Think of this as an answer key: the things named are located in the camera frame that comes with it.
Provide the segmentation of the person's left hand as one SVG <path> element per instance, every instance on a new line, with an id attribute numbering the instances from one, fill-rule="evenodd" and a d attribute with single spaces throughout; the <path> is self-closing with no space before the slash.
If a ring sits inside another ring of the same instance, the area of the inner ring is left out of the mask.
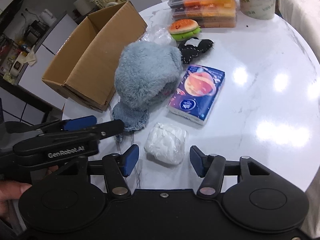
<path id="1" fill-rule="evenodd" d="M 4 181 L 0 183 L 1 218 L 10 222 L 9 201 L 17 200 L 31 187 L 31 184 L 17 181 Z"/>

